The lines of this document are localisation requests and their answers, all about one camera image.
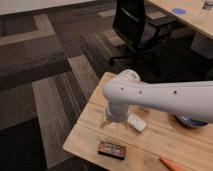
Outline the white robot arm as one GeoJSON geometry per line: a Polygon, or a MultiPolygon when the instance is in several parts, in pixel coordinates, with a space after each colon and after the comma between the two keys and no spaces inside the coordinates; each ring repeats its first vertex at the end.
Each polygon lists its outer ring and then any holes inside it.
{"type": "Polygon", "coordinates": [[[129,107],[137,105],[213,123],[213,81],[143,83],[137,72],[126,69],[103,85],[103,96],[111,122],[126,121],[129,107]]]}

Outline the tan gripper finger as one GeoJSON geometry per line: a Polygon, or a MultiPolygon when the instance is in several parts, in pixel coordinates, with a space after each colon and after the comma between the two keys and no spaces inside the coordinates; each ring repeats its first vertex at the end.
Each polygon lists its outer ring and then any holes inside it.
{"type": "Polygon", "coordinates": [[[104,115],[101,119],[100,128],[103,129],[105,126],[110,124],[111,124],[111,120],[106,115],[104,115]]]}
{"type": "Polygon", "coordinates": [[[131,125],[131,118],[128,117],[127,120],[125,121],[125,124],[126,125],[131,125]]]}

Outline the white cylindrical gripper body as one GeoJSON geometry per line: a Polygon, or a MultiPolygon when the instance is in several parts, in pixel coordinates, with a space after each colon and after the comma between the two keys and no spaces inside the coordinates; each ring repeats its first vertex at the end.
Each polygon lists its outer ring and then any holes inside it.
{"type": "Polygon", "coordinates": [[[112,122],[123,122],[128,118],[128,105],[108,104],[106,107],[107,119],[112,122]]]}

